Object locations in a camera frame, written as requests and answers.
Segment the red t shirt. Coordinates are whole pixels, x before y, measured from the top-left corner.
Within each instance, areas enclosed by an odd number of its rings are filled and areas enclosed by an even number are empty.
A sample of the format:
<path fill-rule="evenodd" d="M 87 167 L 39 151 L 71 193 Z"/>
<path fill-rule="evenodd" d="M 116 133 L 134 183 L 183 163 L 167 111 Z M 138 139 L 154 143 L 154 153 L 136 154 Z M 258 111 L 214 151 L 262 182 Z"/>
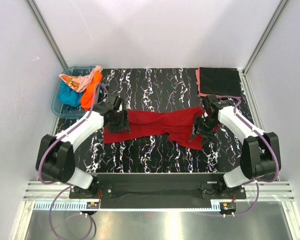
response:
<path fill-rule="evenodd" d="M 130 131 L 108 133 L 108 126 L 104 128 L 103 142 L 112 144 L 117 142 L 168 134 L 168 140 L 193 150 L 202 150 L 203 137 L 196 135 L 190 141 L 195 116 L 202 116 L 204 111 L 200 106 L 185 108 L 172 112 L 154 112 L 143 110 L 128 110 Z"/>

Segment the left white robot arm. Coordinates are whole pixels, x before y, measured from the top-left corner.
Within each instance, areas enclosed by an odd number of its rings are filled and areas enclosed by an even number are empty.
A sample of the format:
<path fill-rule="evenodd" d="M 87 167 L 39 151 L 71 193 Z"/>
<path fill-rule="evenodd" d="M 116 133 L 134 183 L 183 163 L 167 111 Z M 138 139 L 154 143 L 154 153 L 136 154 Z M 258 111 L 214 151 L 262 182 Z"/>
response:
<path fill-rule="evenodd" d="M 128 132 L 129 118 L 125 101 L 108 95 L 94 104 L 75 124 L 56 135 L 45 135 L 39 145 L 35 168 L 43 184 L 60 182 L 77 187 L 89 195 L 98 190 L 98 179 L 76 167 L 77 148 L 94 132 L 106 127 L 110 133 Z"/>

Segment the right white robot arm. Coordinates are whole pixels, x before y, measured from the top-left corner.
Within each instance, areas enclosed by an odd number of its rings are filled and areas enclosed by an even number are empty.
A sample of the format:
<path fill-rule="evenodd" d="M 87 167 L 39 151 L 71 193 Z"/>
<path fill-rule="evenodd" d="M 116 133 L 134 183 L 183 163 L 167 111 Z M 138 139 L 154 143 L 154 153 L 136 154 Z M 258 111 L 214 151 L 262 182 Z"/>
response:
<path fill-rule="evenodd" d="M 225 195 L 252 182 L 271 183 L 279 178 L 281 169 L 279 137 L 252 124 L 238 110 L 231 96 L 210 94 L 202 99 L 204 112 L 195 116 L 191 139 L 200 135 L 211 140 L 215 127 L 226 126 L 241 142 L 239 166 L 226 172 L 217 182 L 215 191 Z"/>

